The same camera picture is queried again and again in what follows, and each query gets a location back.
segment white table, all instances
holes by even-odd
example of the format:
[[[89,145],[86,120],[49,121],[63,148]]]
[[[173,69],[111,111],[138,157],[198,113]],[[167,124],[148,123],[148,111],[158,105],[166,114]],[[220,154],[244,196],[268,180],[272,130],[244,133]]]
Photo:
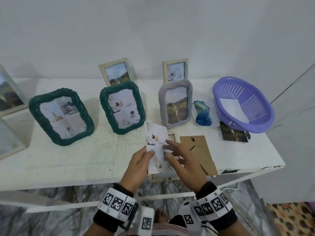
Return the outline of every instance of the white table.
[[[144,127],[125,135],[113,133],[100,105],[102,79],[14,79],[28,96],[61,87],[76,91],[94,121],[91,136],[70,146],[53,144],[28,109],[4,117],[29,147],[0,160],[0,204],[28,207],[28,212],[95,206],[98,202],[70,204],[16,190],[119,182],[132,154],[146,143]],[[211,88],[217,79],[194,79],[193,100],[212,101]],[[146,121],[161,124],[158,91],[163,80],[136,80],[146,110]],[[202,128],[193,120],[169,130],[178,136],[204,135],[218,170],[238,170],[212,180],[220,186],[240,182],[285,166],[266,134],[251,134],[249,143],[223,141],[218,128]],[[192,196],[147,196],[146,199]]]

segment white wall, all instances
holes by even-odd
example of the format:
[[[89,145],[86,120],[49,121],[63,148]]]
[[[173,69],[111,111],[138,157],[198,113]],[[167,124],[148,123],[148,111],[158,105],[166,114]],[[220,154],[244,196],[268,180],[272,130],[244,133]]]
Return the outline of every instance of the white wall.
[[[189,58],[189,78],[234,75],[272,101],[315,61],[315,0],[1,0],[12,77],[101,78],[128,57],[138,78]]]
[[[252,179],[266,203],[315,201],[315,66],[272,106],[276,113],[268,137],[286,167]]]

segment purple plastic basket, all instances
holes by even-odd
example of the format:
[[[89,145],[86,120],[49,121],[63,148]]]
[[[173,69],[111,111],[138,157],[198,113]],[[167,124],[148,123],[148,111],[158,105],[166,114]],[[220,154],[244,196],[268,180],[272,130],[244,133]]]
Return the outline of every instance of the purple plastic basket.
[[[236,77],[223,77],[213,86],[215,108],[221,122],[232,129],[253,133],[266,132],[272,125],[275,114],[263,93],[246,81]],[[232,117],[223,108],[220,98],[237,99],[249,123]]]

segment patterned rug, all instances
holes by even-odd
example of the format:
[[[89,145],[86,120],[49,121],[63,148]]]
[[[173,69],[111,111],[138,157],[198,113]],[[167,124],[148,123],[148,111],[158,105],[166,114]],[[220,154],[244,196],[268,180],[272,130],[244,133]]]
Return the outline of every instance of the patterned rug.
[[[315,236],[315,215],[307,203],[267,204],[282,236]]]

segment foot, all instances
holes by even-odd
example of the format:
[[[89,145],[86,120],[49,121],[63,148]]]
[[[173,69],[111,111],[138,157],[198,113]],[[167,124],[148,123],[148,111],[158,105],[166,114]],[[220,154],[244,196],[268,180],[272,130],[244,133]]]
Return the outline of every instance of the foot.
[[[157,209],[154,214],[155,223],[168,223],[167,216],[161,209]]]

